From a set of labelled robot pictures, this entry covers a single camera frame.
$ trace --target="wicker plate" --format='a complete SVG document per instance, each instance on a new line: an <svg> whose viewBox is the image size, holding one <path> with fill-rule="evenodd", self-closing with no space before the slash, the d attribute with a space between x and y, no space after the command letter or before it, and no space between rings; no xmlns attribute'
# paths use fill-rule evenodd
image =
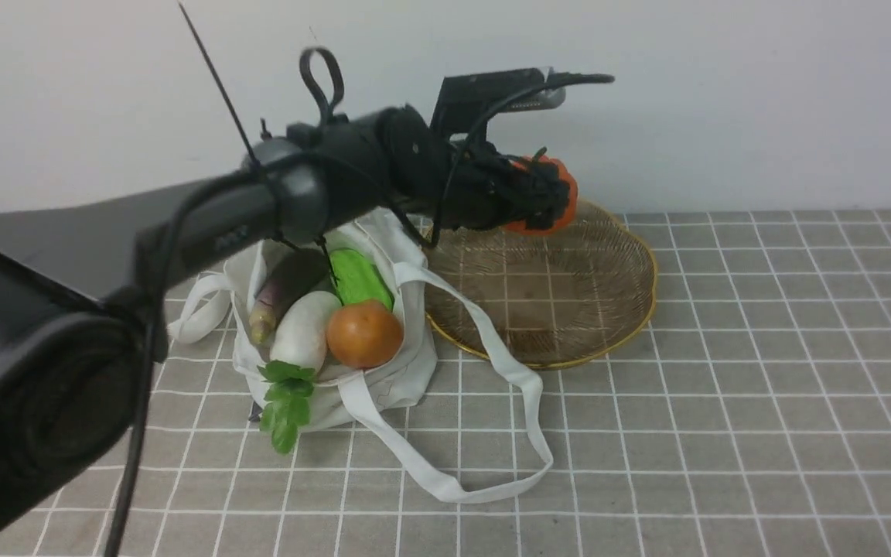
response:
<svg viewBox="0 0 891 557"><path fill-rule="evenodd" d="M545 237L443 231L428 266L482 307L514 357L534 369L607 354L641 331L655 307L653 253L613 215L584 200L572 224ZM425 305L432 327L486 357L455 299L428 288Z"/></svg>

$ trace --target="green leaf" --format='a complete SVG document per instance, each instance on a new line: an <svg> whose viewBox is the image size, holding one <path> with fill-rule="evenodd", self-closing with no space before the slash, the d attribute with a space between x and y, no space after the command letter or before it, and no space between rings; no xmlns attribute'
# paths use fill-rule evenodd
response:
<svg viewBox="0 0 891 557"><path fill-rule="evenodd" d="M297 425L308 425L311 421L312 409L307 398L293 398L287 407L287 419Z"/></svg>
<svg viewBox="0 0 891 557"><path fill-rule="evenodd" d="M314 383L300 380L300 378L289 378L289 380L284 381L284 388L297 398L308 398L315 392Z"/></svg>
<svg viewBox="0 0 891 557"><path fill-rule="evenodd" d="M315 378L315 370L310 367L298 367L297 370L291 371L287 377L300 378L302 381L311 381Z"/></svg>
<svg viewBox="0 0 891 557"><path fill-rule="evenodd" d="M265 401L290 402L292 396L294 396L294 392L290 388L290 385L288 385L289 382L290 380L284 380L281 383L270 385L270 388L266 391L266 395L263 396Z"/></svg>
<svg viewBox="0 0 891 557"><path fill-rule="evenodd" d="M273 425L275 425L277 421L277 409L279 405L276 403L269 403L263 408L263 412L261 412L261 431L272 431Z"/></svg>
<svg viewBox="0 0 891 557"><path fill-rule="evenodd" d="M298 426L286 419L278 420L270 432L270 444L273 445L273 450L282 455L290 453L297 440Z"/></svg>
<svg viewBox="0 0 891 557"><path fill-rule="evenodd" d="M301 367L295 366L294 364L288 364L287 362L280 362L277 360L268 362L266 366L259 369L263 378L265 378L266 381L270 381L270 383L280 383L280 381L284 381L286 378L300 378L302 374L301 370Z"/></svg>

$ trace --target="fake vegetable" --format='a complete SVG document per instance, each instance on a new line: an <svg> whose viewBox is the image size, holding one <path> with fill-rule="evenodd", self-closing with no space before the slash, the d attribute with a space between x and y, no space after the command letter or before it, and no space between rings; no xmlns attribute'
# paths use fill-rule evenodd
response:
<svg viewBox="0 0 891 557"><path fill-rule="evenodd" d="M308 398L315 392L308 367L273 361L259 369L269 381L266 406L261 413L261 431L270 433L270 444L280 454L288 454L298 441L298 427L311 422Z"/></svg>
<svg viewBox="0 0 891 557"><path fill-rule="evenodd" d="M275 451L287 454L298 439L298 427L311 421L308 399L315 374L325 363L326 326L340 301L331 292L309 292L294 302L277 326L270 362L261 367L269 381L261 431L270 432Z"/></svg>
<svg viewBox="0 0 891 557"><path fill-rule="evenodd" d="M328 274L329 263L321 251L293 251L282 258L263 281L250 311L252 343L266 342L291 304L325 281Z"/></svg>
<svg viewBox="0 0 891 557"><path fill-rule="evenodd" d="M404 327L381 301L343 306L326 328L329 350L344 366L369 370L382 366L404 343Z"/></svg>
<svg viewBox="0 0 891 557"><path fill-rule="evenodd" d="M336 276L336 294L344 306L376 299L386 310L394 308L394 297L384 284L374 263L359 251L340 249L329 254Z"/></svg>
<svg viewBox="0 0 891 557"><path fill-rule="evenodd" d="M294 302L277 326L270 360L318 371L325 363L326 326L342 306L324 290L308 292Z"/></svg>

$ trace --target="gold rim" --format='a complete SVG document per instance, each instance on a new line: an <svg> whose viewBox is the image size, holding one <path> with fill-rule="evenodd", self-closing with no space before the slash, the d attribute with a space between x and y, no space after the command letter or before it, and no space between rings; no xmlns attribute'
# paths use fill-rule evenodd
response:
<svg viewBox="0 0 891 557"><path fill-rule="evenodd" d="M621 220L618 217L616 217L616 215L614 213L609 212L604 207L601 207L600 205L597 205L596 203L592 203L589 200L584 200L583 197L579 198L579 201L577 201L577 203L579 203L579 202L585 202L585 203L589 204L590 206L592 206L600 211L603 211L609 217L611 217L611 220L618 223L618 225L623 224L621 222ZM653 316L655 314L655 308L657 308L657 304L658 304L658 295L657 295L657 292L658 292L658 260L655 258L654 251L651 250L651 247L648 246L648 243L645 240L641 239L641 237L637 236L632 231L626 229L624 226L622 226L621 230L623 233L625 233L628 236L631 236L634 240L636 240L637 243L639 243L640 246L644 249L644 253L646 253L648 258L651 260L651 304L650 304L650 306L648 306L648 313L646 315L644 315L644 318L641 320L639 326L634 327L634 331L630 332L628 334L628 336L626 336L625 338L619 340L618 342L615 342L611 346L602 348L602 349L598 350L597 352L594 352L591 355L584 356L584 357L577 357L575 360L566 360L565 362L559 362L556 364L540 364L538 362L534 362L534 363L522 362L522 364L524 364L524 366L530 367L531 369L536 370L536 371L555 371L555 370L564 370L567 367L581 366L581 364L586 364L587 362L596 360L597 357L605 356L605 355L615 351L616 349L621 348L623 345L630 342L630 340L632 340L634 337L639 335L639 333L641 331L644 331L644 327L646 327L648 322L651 321L651 318L653 318ZM431 234L431 230L430 230L430 232L425 233L425 236L428 237L428 234ZM463 352L467 352L468 354L473 354L473 356L482 357L482 359L484 359L484 360L490 360L490 357L486 353L480 352L480 350L477 350L477 349L471 347L470 345L466 345L466 343L463 343L462 341L460 341L460 339L453 337L453 335L450 335L448 332L445 331L445 329L441 328L441 326L438 323L436 323L435 318L432 317L432 314L428 313L428 310L425 311L425 317L428 318L428 323L431 323L432 329L435 329L435 331L438 332L439 335L442 335L442 338L445 338L453 345L456 345L457 348L459 348L460 350L463 350Z"/></svg>

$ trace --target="white radish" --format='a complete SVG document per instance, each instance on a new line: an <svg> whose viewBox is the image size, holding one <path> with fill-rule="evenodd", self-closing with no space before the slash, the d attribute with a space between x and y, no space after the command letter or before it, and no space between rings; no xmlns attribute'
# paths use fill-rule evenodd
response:
<svg viewBox="0 0 891 557"><path fill-rule="evenodd" d="M329 351L326 326L342 306L339 297L324 290L301 296L277 325L270 360L307 367L317 374Z"/></svg>

